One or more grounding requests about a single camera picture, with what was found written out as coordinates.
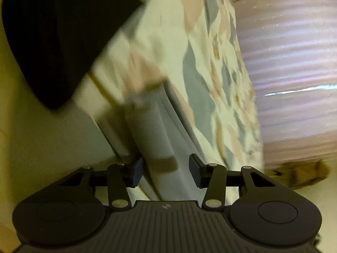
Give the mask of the grey sweatshirt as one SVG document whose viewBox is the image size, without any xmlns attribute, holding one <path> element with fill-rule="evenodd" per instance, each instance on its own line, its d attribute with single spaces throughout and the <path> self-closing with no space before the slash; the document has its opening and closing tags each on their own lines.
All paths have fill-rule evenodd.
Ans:
<svg viewBox="0 0 337 253">
<path fill-rule="evenodd" d="M 170 82 L 133 95 L 124 105 L 128 129 L 145 160 L 140 189 L 152 201 L 202 202 L 189 157 L 205 155 Z"/>
</svg>

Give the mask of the checkered pastel quilt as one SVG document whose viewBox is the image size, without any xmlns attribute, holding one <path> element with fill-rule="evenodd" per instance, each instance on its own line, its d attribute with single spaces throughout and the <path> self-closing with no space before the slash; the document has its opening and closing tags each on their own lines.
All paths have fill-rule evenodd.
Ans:
<svg viewBox="0 0 337 253">
<path fill-rule="evenodd" d="M 124 105 L 133 95 L 168 81 L 204 163 L 263 170 L 255 94 L 232 0 L 141 1 L 96 58 L 75 103 L 128 163 L 142 154 L 128 129 Z"/>
</svg>

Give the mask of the black garment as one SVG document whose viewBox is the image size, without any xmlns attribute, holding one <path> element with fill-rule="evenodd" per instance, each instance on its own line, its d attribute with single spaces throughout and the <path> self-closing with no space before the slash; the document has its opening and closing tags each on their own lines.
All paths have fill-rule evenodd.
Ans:
<svg viewBox="0 0 337 253">
<path fill-rule="evenodd" d="M 49 110 L 72 98 L 140 0 L 3 0 L 2 23 L 29 88 Z"/>
</svg>

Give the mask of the pink curtain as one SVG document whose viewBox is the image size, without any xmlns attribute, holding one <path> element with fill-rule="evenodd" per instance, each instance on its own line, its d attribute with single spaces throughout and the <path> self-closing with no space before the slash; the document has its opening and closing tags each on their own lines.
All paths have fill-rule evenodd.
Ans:
<svg viewBox="0 0 337 253">
<path fill-rule="evenodd" d="M 336 160 L 336 0 L 233 0 L 268 166 Z"/>
</svg>

